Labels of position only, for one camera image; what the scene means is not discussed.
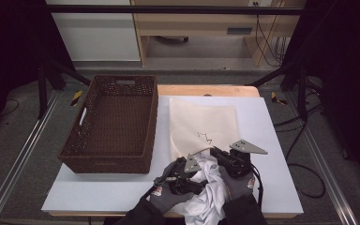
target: white towel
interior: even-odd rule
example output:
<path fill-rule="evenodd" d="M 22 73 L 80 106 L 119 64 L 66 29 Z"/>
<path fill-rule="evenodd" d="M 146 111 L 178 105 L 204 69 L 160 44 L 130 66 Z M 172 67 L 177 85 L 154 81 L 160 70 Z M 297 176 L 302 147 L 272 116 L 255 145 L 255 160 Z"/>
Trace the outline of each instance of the white towel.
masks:
<path fill-rule="evenodd" d="M 218 171 L 218 162 L 210 156 L 209 151 L 203 151 L 194 157 L 202 169 L 191 180 L 194 182 L 207 180 L 209 183 L 200 195 L 194 195 L 191 200 L 177 204 L 172 210 L 183 215 L 187 225 L 218 224 L 225 218 L 222 207 L 229 198 Z"/>

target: aluminum rail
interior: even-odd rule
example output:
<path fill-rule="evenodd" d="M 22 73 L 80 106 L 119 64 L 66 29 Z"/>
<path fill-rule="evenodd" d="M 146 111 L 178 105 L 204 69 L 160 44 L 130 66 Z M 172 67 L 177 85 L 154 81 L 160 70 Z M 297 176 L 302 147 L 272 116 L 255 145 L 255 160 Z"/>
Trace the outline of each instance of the aluminum rail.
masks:
<path fill-rule="evenodd" d="M 45 128 L 49 118 L 52 115 L 52 111 L 54 106 L 57 103 L 57 99 L 60 96 L 60 92 L 53 91 L 53 95 L 49 102 L 49 109 L 46 111 L 44 117 L 38 119 L 32 132 L 28 136 L 27 141 L 25 142 L 24 146 L 22 147 L 22 151 L 17 156 L 16 161 L 14 162 L 13 166 L 10 169 L 10 172 L 7 174 L 5 181 L 3 182 L 2 186 L 0 187 L 0 213 L 5 206 L 8 197 L 11 194 L 11 191 L 14 189 L 19 177 L 23 171 L 23 168 L 31 156 L 31 153 L 34 150 L 35 145 L 38 142 L 40 134 L 42 133 L 43 129 Z"/>
<path fill-rule="evenodd" d="M 286 99 L 289 100 L 290 105 L 294 113 L 297 115 L 298 111 L 296 109 L 296 100 L 293 95 L 285 92 Z M 355 215 L 353 214 L 353 210 L 348 204 L 346 197 L 344 196 L 338 181 L 332 173 L 332 170 L 329 168 L 326 160 L 321 153 L 321 150 L 318 144 L 315 142 L 315 139 L 308 128 L 308 124 L 305 129 L 305 137 L 306 143 L 308 146 L 309 153 L 312 156 L 312 159 L 317 166 L 317 170 L 320 173 L 322 180 L 326 185 L 327 192 L 332 200 L 333 205 L 337 211 L 338 217 L 344 225 L 356 225 L 358 224 Z"/>
<path fill-rule="evenodd" d="M 153 14 L 233 14 L 233 15 L 314 15 L 319 9 L 302 7 L 211 7 L 211 6 L 103 6 L 103 5 L 23 5 L 23 9 L 52 13 L 153 13 Z"/>

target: white cloth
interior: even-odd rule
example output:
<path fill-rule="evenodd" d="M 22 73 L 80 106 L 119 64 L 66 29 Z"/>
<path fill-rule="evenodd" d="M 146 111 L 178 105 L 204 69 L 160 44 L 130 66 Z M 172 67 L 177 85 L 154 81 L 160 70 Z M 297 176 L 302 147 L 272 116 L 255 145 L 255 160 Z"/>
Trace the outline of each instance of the white cloth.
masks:
<path fill-rule="evenodd" d="M 187 225 L 215 225 L 225 218 L 223 204 L 229 198 L 226 186 L 218 171 L 218 162 L 210 156 L 209 151 L 203 151 L 195 156 L 201 166 L 191 180 L 209 183 L 201 194 L 194 195 L 191 200 L 177 204 L 172 210 L 185 217 Z"/>
<path fill-rule="evenodd" d="M 229 151 L 239 140 L 234 106 L 201 106 L 172 97 L 169 114 L 172 160 L 212 146 Z"/>

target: black cable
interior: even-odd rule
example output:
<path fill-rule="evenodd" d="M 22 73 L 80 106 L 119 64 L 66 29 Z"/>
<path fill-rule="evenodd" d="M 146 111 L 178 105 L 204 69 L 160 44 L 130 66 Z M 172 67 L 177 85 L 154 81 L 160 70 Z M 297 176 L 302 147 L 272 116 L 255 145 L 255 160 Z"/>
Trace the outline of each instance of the black cable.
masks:
<path fill-rule="evenodd" d="M 312 82 L 309 79 L 309 77 L 306 78 L 306 81 L 307 81 L 306 87 L 313 89 L 318 94 L 320 94 L 322 92 L 323 88 L 321 86 L 317 86 L 317 84 L 315 82 Z"/>
<path fill-rule="evenodd" d="M 20 105 L 20 102 L 18 100 L 16 100 L 16 99 L 8 99 L 7 101 L 15 101 L 17 103 L 17 105 L 10 112 L 0 114 L 0 116 L 8 115 L 8 114 L 11 114 L 11 113 L 15 112 L 17 110 L 17 108 L 19 107 L 19 105 Z"/>
<path fill-rule="evenodd" d="M 291 147 L 289 148 L 288 153 L 286 154 L 286 157 L 285 157 L 285 160 L 286 160 L 286 161 L 288 161 L 289 155 L 291 154 L 291 151 L 293 150 L 294 145 L 297 143 L 297 141 L 299 140 L 300 136 L 301 136 L 302 133 L 303 133 L 303 130 L 306 128 L 306 124 L 307 124 L 307 122 L 305 122 L 305 123 L 303 124 L 302 129 L 301 129 L 300 132 L 297 134 L 296 138 L 293 140 L 293 142 L 292 142 L 292 144 L 291 144 Z"/>
<path fill-rule="evenodd" d="M 264 38 L 265 43 L 266 43 L 268 49 L 270 50 L 271 54 L 273 55 L 274 59 L 278 62 L 278 65 L 272 65 L 272 64 L 270 64 L 270 63 L 268 62 L 267 58 L 265 57 L 265 53 L 263 52 L 262 48 L 260 47 L 259 41 L 258 41 L 258 39 L 257 39 L 257 30 L 258 30 L 258 29 L 259 29 L 260 32 L 262 33 L 262 37 Z M 282 60 L 281 60 L 281 59 L 284 58 L 284 55 L 282 55 L 282 56 L 280 56 L 280 57 L 277 57 L 277 56 L 276 56 L 276 53 L 274 53 L 273 50 L 271 49 L 271 44 L 268 42 L 268 38 L 265 36 L 264 31 L 262 30 L 262 27 L 260 26 L 259 15 L 256 15 L 256 30 L 255 30 L 255 33 L 256 33 L 256 34 L 255 34 L 256 44 L 257 44 L 259 50 L 261 51 L 262 56 L 263 56 L 265 62 L 266 62 L 269 66 L 272 66 L 272 67 L 280 67 L 280 66 L 282 65 Z M 286 43 L 286 42 L 284 42 L 284 41 L 282 40 L 282 47 L 281 47 L 282 53 L 281 53 L 281 54 L 284 53 L 284 48 L 285 48 L 285 45 L 284 45 L 284 44 L 285 44 L 285 43 Z"/>
<path fill-rule="evenodd" d="M 323 181 L 323 179 L 320 177 L 320 175 L 317 172 L 314 172 L 312 169 L 310 169 L 307 166 L 303 166 L 297 163 L 288 163 L 288 166 L 295 166 L 295 167 L 300 167 L 303 168 L 305 170 L 308 170 L 309 172 L 313 173 L 315 176 L 317 176 L 318 179 L 320 179 L 320 182 L 322 184 L 322 192 L 318 195 L 311 195 L 311 194 L 307 194 L 306 192 L 304 192 L 303 190 L 301 190 L 300 188 L 296 187 L 296 190 L 299 191 L 300 193 L 302 193 L 303 195 L 311 198 L 311 199 L 320 199 L 321 197 L 323 197 L 323 195 L 325 195 L 326 192 L 326 185 Z"/>
<path fill-rule="evenodd" d="M 308 91 L 309 91 L 309 93 L 306 95 L 306 98 L 309 97 L 309 96 L 311 96 L 311 95 L 314 95 L 314 96 L 316 96 L 316 97 L 319 97 L 319 96 L 320 96 L 314 89 L 309 89 L 309 88 L 308 88 Z"/>
<path fill-rule="evenodd" d="M 266 62 L 269 66 L 271 66 L 271 67 L 279 67 L 280 65 L 272 65 L 271 63 L 269 63 L 268 60 L 267 60 L 267 58 L 265 57 L 264 51 L 262 50 L 262 47 L 260 47 L 259 40 L 257 39 L 257 30 L 258 30 L 259 28 L 260 28 L 260 30 L 261 30 L 261 32 L 262 32 L 263 38 L 264 38 L 265 42 L 267 43 L 267 46 L 268 46 L 271 54 L 273 54 L 273 51 L 271 50 L 270 45 L 268 44 L 268 40 L 265 38 L 265 34 L 264 34 L 262 28 L 260 27 L 259 15 L 256 15 L 255 40 L 256 40 L 257 47 L 259 48 L 260 52 L 262 53 L 262 57 L 264 58 L 265 62 Z"/>
<path fill-rule="evenodd" d="M 288 161 L 289 155 L 291 154 L 291 151 L 293 150 L 295 144 L 297 143 L 297 141 L 299 140 L 301 134 L 303 133 L 304 129 L 306 128 L 306 125 L 307 125 L 307 122 L 305 122 L 305 123 L 303 124 L 302 129 L 301 129 L 300 132 L 297 134 L 296 138 L 293 140 L 293 143 L 292 143 L 291 147 L 289 148 L 288 153 L 287 153 L 286 156 L 285 156 L 285 160 L 286 160 L 286 161 Z M 307 194 L 306 192 L 304 192 L 303 190 L 301 190 L 300 188 L 298 188 L 297 186 L 295 186 L 295 188 L 296 188 L 300 193 L 302 193 L 303 195 L 305 195 L 305 196 L 307 196 L 307 197 L 309 197 L 309 198 L 312 198 L 312 199 L 319 199 L 319 198 L 321 198 L 321 197 L 325 194 L 325 192 L 326 192 L 326 186 L 325 186 L 325 183 L 324 183 L 324 181 L 321 179 L 321 177 L 320 177 L 319 174 L 317 174 L 316 172 L 314 172 L 314 171 L 313 171 L 312 169 L 310 169 L 309 167 L 303 166 L 303 165 L 300 165 L 300 164 L 288 163 L 288 166 L 297 166 L 297 167 L 303 168 L 303 169 L 305 169 L 305 170 L 308 170 L 308 171 L 314 173 L 314 174 L 320 179 L 320 182 L 321 182 L 321 184 L 322 184 L 322 192 L 321 192 L 319 195 L 310 195 L 310 194 Z"/>
<path fill-rule="evenodd" d="M 256 176 L 257 180 L 259 181 L 259 187 L 258 187 L 259 197 L 258 197 L 257 204 L 259 205 L 260 209 L 262 209 L 263 193 L 264 193 L 263 182 L 262 182 L 262 179 L 260 177 L 259 170 L 253 164 L 250 163 L 250 165 L 253 168 L 253 170 L 252 170 L 253 174 Z"/>
<path fill-rule="evenodd" d="M 294 130 L 297 130 L 297 129 L 301 128 L 302 126 L 303 126 L 303 125 L 300 125 L 299 127 L 295 127 L 295 128 L 291 128 L 291 129 L 276 130 L 276 133 L 283 133 L 283 132 L 294 131 Z"/>
<path fill-rule="evenodd" d="M 312 107 L 311 109 L 307 110 L 307 112 L 308 112 L 308 113 L 314 113 L 315 110 L 317 110 L 317 109 L 320 108 L 321 106 L 322 106 L 322 104 L 318 104 L 318 105 Z M 296 121 L 296 120 L 298 120 L 298 119 L 300 119 L 300 118 L 301 118 L 301 116 L 298 115 L 298 116 L 296 116 L 296 117 L 294 117 L 294 118 L 292 118 L 292 119 L 289 119 L 289 120 L 286 120 L 286 121 L 284 121 L 284 122 L 280 122 L 280 123 L 274 124 L 274 128 L 278 128 L 278 127 L 280 127 L 280 126 L 284 126 L 284 125 L 290 124 L 290 123 L 292 123 L 292 122 L 294 122 L 294 121 Z"/>
<path fill-rule="evenodd" d="M 260 52 L 262 53 L 262 57 L 264 58 L 265 62 L 266 62 L 269 66 L 271 66 L 271 67 L 279 67 L 279 65 L 272 65 L 272 64 L 270 64 L 270 63 L 268 62 L 268 60 L 267 60 L 267 58 L 265 57 L 265 54 L 264 54 L 262 48 L 260 47 L 259 40 L 257 39 L 257 30 L 258 30 L 258 27 L 259 27 L 259 25 L 258 25 L 258 24 L 259 24 L 259 15 L 256 15 L 256 17 L 257 17 L 257 20 L 256 20 L 256 30 L 255 30 L 255 32 L 256 32 L 256 34 L 255 34 L 255 40 L 256 40 L 257 47 L 259 48 Z"/>
<path fill-rule="evenodd" d="M 275 57 L 277 58 L 279 63 L 282 65 L 283 59 L 285 57 L 286 38 L 285 37 L 282 38 L 282 45 L 280 47 L 280 50 L 278 49 L 279 39 L 280 39 L 280 37 L 277 37 L 276 45 L 275 45 Z"/>

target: basket handle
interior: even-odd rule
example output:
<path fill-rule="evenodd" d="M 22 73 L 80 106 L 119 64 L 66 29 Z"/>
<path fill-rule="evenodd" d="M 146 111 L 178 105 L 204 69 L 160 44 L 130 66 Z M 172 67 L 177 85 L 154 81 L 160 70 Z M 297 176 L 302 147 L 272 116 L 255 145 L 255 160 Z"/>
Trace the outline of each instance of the basket handle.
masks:
<path fill-rule="evenodd" d="M 81 119 L 80 119 L 80 126 L 82 125 L 83 123 L 83 119 L 84 117 L 86 116 L 86 112 L 87 112 L 87 109 L 86 107 L 83 109 L 83 112 L 82 112 L 82 116 L 81 116 Z"/>
<path fill-rule="evenodd" d="M 115 81 L 116 84 L 120 84 L 120 85 L 135 85 L 136 84 L 136 81 L 134 80 L 116 80 Z"/>

